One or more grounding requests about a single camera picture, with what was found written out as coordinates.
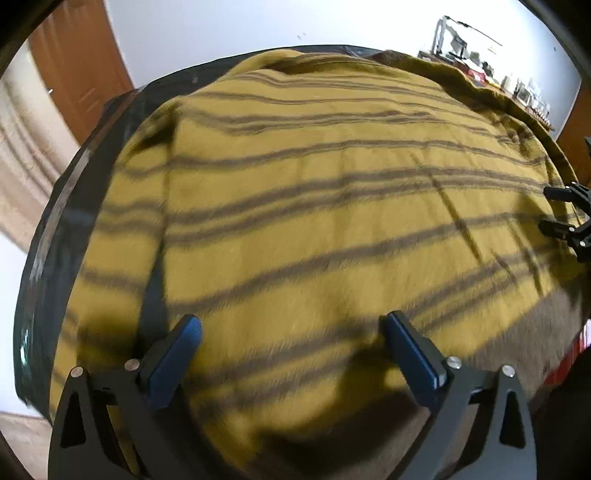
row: black clamp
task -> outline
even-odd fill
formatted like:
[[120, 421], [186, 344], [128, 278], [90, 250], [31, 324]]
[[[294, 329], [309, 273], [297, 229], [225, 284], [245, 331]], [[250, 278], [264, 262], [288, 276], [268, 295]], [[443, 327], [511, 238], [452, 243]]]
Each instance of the black clamp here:
[[[591, 216], [591, 190], [577, 182], [565, 188], [546, 187], [544, 196], [548, 200], [570, 202]], [[581, 226], [574, 226], [555, 220], [541, 220], [538, 224], [540, 232], [545, 236], [566, 240], [574, 250], [577, 260], [581, 263], [591, 261], [591, 220]]]
[[[512, 366], [490, 372], [464, 365], [455, 356], [445, 358], [402, 312], [382, 317], [380, 326], [388, 351], [415, 399], [431, 411], [389, 480], [437, 477], [469, 404], [478, 404], [478, 413], [449, 479], [536, 478], [530, 414]], [[49, 480], [137, 480], [119, 447], [109, 405], [119, 407], [143, 477], [227, 478], [205, 474], [205, 469], [195, 476], [155, 421], [154, 413], [168, 406], [200, 341], [201, 324], [187, 315], [142, 359], [128, 360], [124, 366], [103, 373], [74, 367], [51, 435]]]

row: yellow blanket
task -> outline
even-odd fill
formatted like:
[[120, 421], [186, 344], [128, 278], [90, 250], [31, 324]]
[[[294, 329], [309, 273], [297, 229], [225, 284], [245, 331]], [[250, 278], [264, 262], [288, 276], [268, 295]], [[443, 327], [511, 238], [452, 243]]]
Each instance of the yellow blanket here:
[[[184, 385], [195, 421], [252, 475], [265, 458], [298, 471], [289, 446], [318, 451], [331, 429], [404, 391], [376, 329], [394, 309], [444, 354], [515, 363], [535, 391], [583, 315], [583, 267], [537, 228], [583, 220], [542, 194], [572, 169], [510, 99], [451, 67], [390, 63], [263, 53], [144, 122], [117, 159], [69, 300], [52, 411], [73, 366], [131, 356], [159, 248], [170, 327], [184, 313], [203, 322]], [[561, 321], [536, 323], [540, 302], [572, 281]], [[521, 321], [531, 360], [499, 340]], [[384, 451], [372, 448], [367, 458]]]

